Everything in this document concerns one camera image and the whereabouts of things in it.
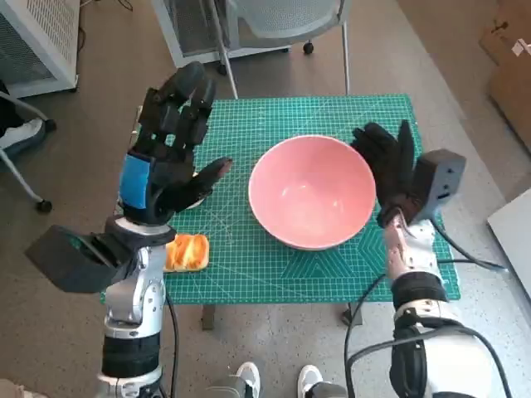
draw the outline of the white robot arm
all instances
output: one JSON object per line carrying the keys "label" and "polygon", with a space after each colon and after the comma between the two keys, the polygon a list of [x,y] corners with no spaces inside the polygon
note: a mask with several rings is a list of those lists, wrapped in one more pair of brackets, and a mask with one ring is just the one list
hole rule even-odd
{"label": "white robot arm", "polygon": [[[462,325],[442,286],[432,249],[433,225],[421,221],[407,226],[398,213],[387,224],[384,236],[396,309],[395,339],[441,325]],[[395,346],[389,376],[400,397],[486,398],[491,367],[490,355],[476,337],[455,334]]]}

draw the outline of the white panel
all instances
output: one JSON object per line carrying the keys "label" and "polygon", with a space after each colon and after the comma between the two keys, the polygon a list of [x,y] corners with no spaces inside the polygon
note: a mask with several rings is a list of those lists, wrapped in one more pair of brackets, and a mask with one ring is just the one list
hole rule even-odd
{"label": "white panel", "polygon": [[531,189],[489,217],[489,225],[531,296]]}
{"label": "white panel", "polygon": [[79,0],[0,0],[0,79],[9,90],[76,86],[79,11]]}

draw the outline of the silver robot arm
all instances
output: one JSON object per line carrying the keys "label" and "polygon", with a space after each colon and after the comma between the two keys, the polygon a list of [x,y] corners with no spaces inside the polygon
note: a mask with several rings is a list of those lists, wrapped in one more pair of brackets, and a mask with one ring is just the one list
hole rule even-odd
{"label": "silver robot arm", "polygon": [[[139,239],[167,235],[168,226],[115,221]],[[158,362],[163,326],[165,245],[138,249],[132,274],[105,291],[105,341],[96,398],[157,396],[163,369]]]}

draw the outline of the person's foot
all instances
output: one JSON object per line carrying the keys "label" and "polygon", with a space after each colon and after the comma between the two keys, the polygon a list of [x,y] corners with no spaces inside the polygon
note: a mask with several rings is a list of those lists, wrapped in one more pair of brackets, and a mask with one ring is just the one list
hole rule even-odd
{"label": "person's foot", "polygon": [[314,365],[306,365],[300,371],[299,381],[297,381],[297,397],[304,398],[309,389],[321,381],[323,381],[323,375],[319,369]]}
{"label": "person's foot", "polygon": [[258,398],[260,394],[260,373],[253,362],[245,362],[241,364],[236,372],[236,376],[241,377],[246,381],[247,385],[252,389],[253,398]]}

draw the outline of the black cable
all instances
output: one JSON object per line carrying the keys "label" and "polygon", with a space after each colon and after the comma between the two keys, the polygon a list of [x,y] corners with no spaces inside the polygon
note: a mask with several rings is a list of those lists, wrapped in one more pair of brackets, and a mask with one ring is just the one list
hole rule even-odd
{"label": "black cable", "polygon": [[[463,249],[461,246],[459,246],[453,239],[451,239],[446,234],[446,232],[441,228],[441,226],[439,226],[439,224],[437,224],[437,221],[435,219],[431,218],[430,222],[432,223],[432,225],[436,229],[436,231],[439,233],[439,235],[441,235],[444,238],[444,240],[446,240],[446,242],[448,242],[454,249],[456,249],[459,253],[461,253],[468,260],[468,262],[476,264],[476,265],[478,265],[481,268],[488,269],[489,271],[495,271],[495,272],[507,272],[508,271],[507,268],[505,268],[502,265],[499,265],[499,264],[496,264],[496,263],[492,263],[490,261],[484,261],[484,260],[480,260],[480,259],[475,258],[473,255],[471,255],[465,249]],[[456,263],[465,263],[465,262],[467,262],[467,261],[459,261],[459,260],[452,260],[452,261],[456,262]]]}
{"label": "black cable", "polygon": [[83,47],[85,47],[86,42],[86,32],[85,29],[79,25],[79,38],[77,39],[77,54],[79,55]]}
{"label": "black cable", "polygon": [[158,387],[158,389],[160,390],[160,395],[161,395],[163,398],[168,398],[168,394],[166,394],[166,391],[164,390],[164,387],[163,387],[162,383],[160,384],[160,386]]}
{"label": "black cable", "polygon": [[166,290],[166,301],[168,302],[169,313],[172,316],[173,325],[173,369],[172,369],[172,385],[169,391],[169,398],[175,398],[177,391],[177,369],[178,369],[178,357],[179,357],[179,326],[177,322],[177,315],[173,309],[172,299],[169,297],[168,290]]}
{"label": "black cable", "polygon": [[118,0],[119,4],[125,8],[126,10],[133,11],[133,6],[129,2],[129,0]]}
{"label": "black cable", "polygon": [[345,345],[343,350],[343,360],[345,365],[345,379],[347,381],[347,391],[348,391],[348,397],[349,398],[355,398],[354,394],[354,387],[352,384],[352,377],[348,373],[347,370],[347,361],[348,361],[348,344],[350,343],[350,334],[352,333],[353,325],[354,325],[354,319],[356,318],[356,315],[358,314],[359,309],[362,307],[362,304],[367,299],[368,295],[380,284],[380,282],[383,281],[385,278],[385,274],[381,274],[378,276],[371,285],[365,290],[362,294],[362,296],[357,301],[358,305],[356,306],[356,309],[354,309],[354,313],[352,312],[352,308],[350,306],[350,303],[348,304],[348,311],[350,312],[350,324],[348,325],[347,329],[347,335],[345,336]]}
{"label": "black cable", "polygon": [[[509,387],[507,375],[505,374],[504,366],[502,365],[501,360],[499,359],[498,354],[496,353],[496,350],[494,349],[494,347],[492,347],[489,340],[487,340],[481,333],[477,332],[474,329],[466,328],[464,326],[444,326],[442,328],[438,328],[430,332],[421,333],[418,336],[405,337],[405,338],[401,338],[398,340],[389,340],[387,342],[380,342],[379,344],[374,344],[372,346],[365,347],[363,350],[356,352],[348,359],[347,369],[346,369],[348,378],[352,378],[351,372],[352,372],[353,364],[358,359],[361,359],[369,354],[372,354],[373,352],[380,351],[384,348],[398,346],[401,344],[408,344],[409,342],[418,342],[419,340],[428,340],[434,337],[448,336],[448,335],[455,335],[455,334],[466,334],[469,336],[476,337],[478,340],[480,340],[483,343],[483,345],[485,345],[487,350],[489,350],[489,353],[492,356],[492,359],[494,360],[496,367],[498,368],[499,378],[501,379],[501,382],[504,386],[505,396],[507,398],[512,398],[513,395]],[[350,398],[355,397],[354,394],[350,395],[350,393],[348,394],[348,396]]]}

